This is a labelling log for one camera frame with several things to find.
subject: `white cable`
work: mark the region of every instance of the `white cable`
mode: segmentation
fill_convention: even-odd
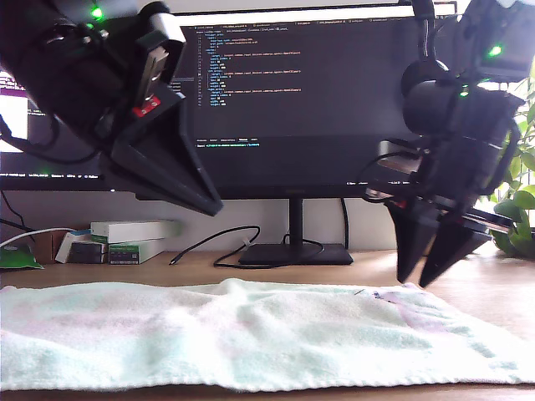
[[[34,234],[42,234],[44,232],[49,232],[49,231],[75,231],[75,230],[73,230],[72,228],[47,228],[45,230],[37,230],[37,231],[25,232],[23,234],[20,234],[18,236],[14,236],[13,238],[2,242],[0,244],[0,248],[4,248],[7,244],[12,243],[13,241],[18,240],[19,238],[24,238],[25,236],[32,236]]]

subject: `monitor screen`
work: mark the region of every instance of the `monitor screen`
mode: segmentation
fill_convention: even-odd
[[[436,11],[444,23],[456,3]],[[171,87],[186,96],[188,134],[222,197],[362,195],[354,179],[379,142],[415,138],[400,92],[418,57],[411,16],[411,6],[178,15],[187,45]],[[446,65],[451,25],[436,40]],[[48,117],[23,89],[2,73],[0,88],[0,113],[15,136],[48,135]],[[62,129],[54,156],[89,153]],[[7,144],[0,150],[6,189],[108,190],[97,160],[60,166]],[[372,176],[404,177],[380,167]]]

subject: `white towel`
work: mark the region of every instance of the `white towel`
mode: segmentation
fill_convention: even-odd
[[[413,285],[0,291],[2,390],[535,383],[533,344]]]

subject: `white wall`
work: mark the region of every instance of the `white wall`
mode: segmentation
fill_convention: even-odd
[[[72,226],[90,221],[177,219],[186,225],[182,236],[170,242],[170,250],[181,250],[217,231],[234,226],[258,224],[260,242],[278,242],[288,229],[287,200],[228,200],[216,217],[160,201],[137,201],[130,193],[119,192],[7,192],[13,208],[35,228]],[[395,248],[394,226],[384,206],[362,200],[348,200],[351,248],[355,250]],[[343,242],[343,219],[337,200],[304,202],[304,235],[321,242]],[[3,218],[18,221],[8,208]],[[2,237],[18,234],[3,226]],[[250,233],[228,234],[207,243],[202,249],[223,250],[241,244]]]

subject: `desk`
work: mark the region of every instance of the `desk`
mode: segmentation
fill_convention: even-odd
[[[6,272],[1,285],[44,288],[85,282],[136,282],[153,286],[218,283],[228,277],[259,282],[394,286],[395,251],[354,253],[351,266],[289,266],[272,270],[216,269],[217,253],[198,252],[168,266],[172,254],[161,254],[139,266],[50,265],[42,271]],[[420,264],[409,281],[418,282]],[[482,251],[458,262],[427,290],[474,317],[504,327],[524,339],[535,339],[535,263]],[[535,386],[443,384],[395,388],[327,388],[289,393],[234,393],[209,386],[162,386],[121,393],[22,391],[0,394],[3,401],[31,400],[369,400],[435,401],[535,399]]]

